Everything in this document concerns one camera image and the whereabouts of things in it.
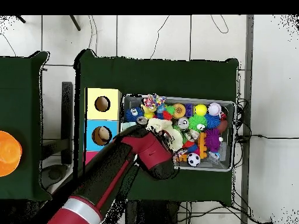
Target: yellow ball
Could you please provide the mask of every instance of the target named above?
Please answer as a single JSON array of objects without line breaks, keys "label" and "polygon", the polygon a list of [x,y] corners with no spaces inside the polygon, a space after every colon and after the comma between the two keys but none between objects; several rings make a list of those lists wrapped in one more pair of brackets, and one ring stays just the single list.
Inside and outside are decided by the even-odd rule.
[{"label": "yellow ball", "polygon": [[206,115],[208,108],[204,104],[199,104],[194,107],[194,113],[199,116]]}]

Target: dark green table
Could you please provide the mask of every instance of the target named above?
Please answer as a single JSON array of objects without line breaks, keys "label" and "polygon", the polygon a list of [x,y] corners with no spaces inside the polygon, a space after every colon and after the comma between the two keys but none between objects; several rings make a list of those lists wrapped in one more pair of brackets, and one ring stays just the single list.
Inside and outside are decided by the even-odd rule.
[{"label": "dark green table", "polygon": [[[122,94],[157,93],[195,99],[236,99],[238,61],[166,61],[123,57],[98,58],[83,50],[76,58],[79,94],[79,157],[84,144],[84,89],[118,89]],[[222,201],[231,205],[232,171],[181,170],[171,180],[154,181],[139,171],[130,200]]]},{"label": "dark green table", "polygon": [[40,70],[47,57],[44,51],[28,58],[0,57],[0,130],[13,135],[23,149],[16,170],[0,177],[0,199],[51,199],[40,185]]}]

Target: silver band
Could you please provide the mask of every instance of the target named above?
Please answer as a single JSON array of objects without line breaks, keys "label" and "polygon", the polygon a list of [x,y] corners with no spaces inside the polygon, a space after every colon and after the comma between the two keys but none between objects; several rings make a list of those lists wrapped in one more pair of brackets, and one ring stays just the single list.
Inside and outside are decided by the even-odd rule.
[{"label": "silver band", "polygon": [[88,204],[76,198],[69,198],[62,208],[76,213],[89,224],[100,224],[100,216],[98,213]]}]

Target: orange bowl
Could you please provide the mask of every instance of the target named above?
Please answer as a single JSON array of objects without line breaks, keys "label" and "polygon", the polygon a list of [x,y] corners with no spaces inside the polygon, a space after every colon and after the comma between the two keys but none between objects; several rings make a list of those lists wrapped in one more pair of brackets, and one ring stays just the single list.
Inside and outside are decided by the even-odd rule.
[{"label": "orange bowl", "polygon": [[9,175],[17,168],[21,155],[20,143],[11,134],[0,131],[0,177]]}]

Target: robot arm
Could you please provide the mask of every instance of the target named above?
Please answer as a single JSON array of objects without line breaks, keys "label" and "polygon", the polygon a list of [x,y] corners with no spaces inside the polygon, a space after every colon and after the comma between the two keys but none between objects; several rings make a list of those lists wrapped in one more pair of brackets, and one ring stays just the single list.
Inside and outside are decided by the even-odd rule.
[{"label": "robot arm", "polygon": [[133,166],[135,155],[140,166],[156,179],[167,179],[174,172],[172,153],[163,142],[144,126],[132,126],[119,133],[90,161],[93,167],[85,181],[48,224],[100,224],[124,174]]}]

